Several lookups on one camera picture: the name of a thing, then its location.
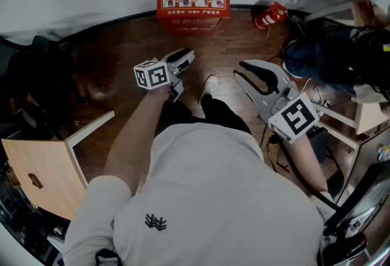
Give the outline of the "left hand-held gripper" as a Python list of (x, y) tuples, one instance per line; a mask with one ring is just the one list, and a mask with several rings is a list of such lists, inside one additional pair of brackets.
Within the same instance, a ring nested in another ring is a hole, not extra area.
[(179, 65), (173, 62), (147, 60), (134, 66), (134, 75), (137, 86), (145, 90), (155, 90), (162, 86), (169, 87), (169, 99), (176, 102), (184, 92), (183, 82), (179, 78), (181, 71), (185, 71), (195, 59), (195, 52), (189, 47), (178, 49), (166, 56), (164, 61), (178, 61)]

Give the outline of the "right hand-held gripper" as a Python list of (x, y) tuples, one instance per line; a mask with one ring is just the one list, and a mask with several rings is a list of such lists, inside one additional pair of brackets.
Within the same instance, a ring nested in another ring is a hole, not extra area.
[(268, 119), (268, 127), (282, 139), (293, 143), (319, 121), (307, 94), (298, 91), (280, 66), (254, 59), (240, 61), (239, 65), (267, 85), (267, 91), (260, 90), (245, 74), (233, 72), (237, 83), (258, 107), (260, 118)]

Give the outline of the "person's right forearm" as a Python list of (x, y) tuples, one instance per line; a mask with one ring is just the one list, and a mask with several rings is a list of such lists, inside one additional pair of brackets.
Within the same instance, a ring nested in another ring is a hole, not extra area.
[(327, 180), (306, 134), (293, 143), (284, 141), (287, 152), (304, 180), (318, 192), (328, 192)]

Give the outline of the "person's left forearm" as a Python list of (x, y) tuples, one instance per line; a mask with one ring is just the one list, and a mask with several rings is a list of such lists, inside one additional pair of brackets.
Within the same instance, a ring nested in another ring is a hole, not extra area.
[(167, 85), (150, 90), (110, 148), (103, 174), (123, 180), (133, 195), (137, 192), (144, 164), (150, 160), (154, 132), (168, 98)]

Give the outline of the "red fire extinguisher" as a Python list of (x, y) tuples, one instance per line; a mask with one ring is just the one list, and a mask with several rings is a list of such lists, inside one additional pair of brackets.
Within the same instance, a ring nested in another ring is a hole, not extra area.
[(285, 21), (287, 19), (287, 13), (288, 10), (285, 6), (278, 2), (273, 2), (265, 11), (255, 15), (253, 25), (258, 29), (267, 29)]

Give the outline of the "person's white shoe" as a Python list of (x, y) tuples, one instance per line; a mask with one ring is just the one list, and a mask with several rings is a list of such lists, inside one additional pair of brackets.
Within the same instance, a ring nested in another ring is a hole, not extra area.
[(215, 100), (218, 98), (220, 92), (220, 87), (219, 87), (219, 80), (218, 77), (215, 75), (210, 75), (207, 77), (205, 83), (204, 83), (204, 88), (199, 100), (199, 105), (203, 107), (202, 103), (207, 100)]

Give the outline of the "person's black trousers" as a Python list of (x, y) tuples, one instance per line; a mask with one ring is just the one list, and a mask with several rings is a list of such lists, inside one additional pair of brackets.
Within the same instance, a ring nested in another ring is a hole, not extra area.
[(213, 98), (210, 94), (205, 94), (200, 99), (200, 106), (205, 118), (194, 116), (192, 111), (180, 101), (165, 101), (155, 129), (155, 136), (172, 125), (193, 123), (217, 124), (251, 134), (244, 120), (223, 101)]

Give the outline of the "person's white shirt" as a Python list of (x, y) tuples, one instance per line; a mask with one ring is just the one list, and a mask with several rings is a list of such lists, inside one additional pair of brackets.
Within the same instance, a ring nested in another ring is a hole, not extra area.
[(65, 266), (317, 266), (332, 211), (272, 171), (248, 133), (196, 123), (153, 142), (141, 191), (114, 176), (88, 186), (65, 239)]

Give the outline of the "black office chair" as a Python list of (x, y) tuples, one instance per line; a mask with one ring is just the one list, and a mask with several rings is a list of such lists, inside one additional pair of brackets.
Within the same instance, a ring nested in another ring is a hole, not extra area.
[(59, 42), (43, 36), (30, 45), (0, 37), (0, 139), (51, 140), (72, 122), (71, 97), (82, 101), (74, 60)]

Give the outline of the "dark monitor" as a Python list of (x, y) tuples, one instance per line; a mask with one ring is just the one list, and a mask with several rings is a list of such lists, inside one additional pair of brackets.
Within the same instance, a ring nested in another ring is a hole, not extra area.
[(390, 160), (372, 164), (352, 194), (324, 226), (324, 236), (347, 229), (370, 215), (390, 193)]

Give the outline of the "light wooden table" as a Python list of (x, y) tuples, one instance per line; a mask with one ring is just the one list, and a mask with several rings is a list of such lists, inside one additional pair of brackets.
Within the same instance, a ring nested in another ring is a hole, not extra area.
[(64, 140), (1, 140), (34, 206), (67, 220), (74, 218), (88, 187), (74, 147), (114, 116), (111, 110)]

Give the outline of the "white frame table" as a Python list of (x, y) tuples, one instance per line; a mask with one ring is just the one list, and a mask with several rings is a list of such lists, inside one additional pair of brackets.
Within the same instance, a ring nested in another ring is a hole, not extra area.
[(336, 156), (343, 167), (351, 167), (361, 145), (371, 141), (390, 126), (378, 103), (361, 104), (347, 100), (332, 108), (329, 104), (312, 102), (318, 112), (318, 126), (339, 142)]

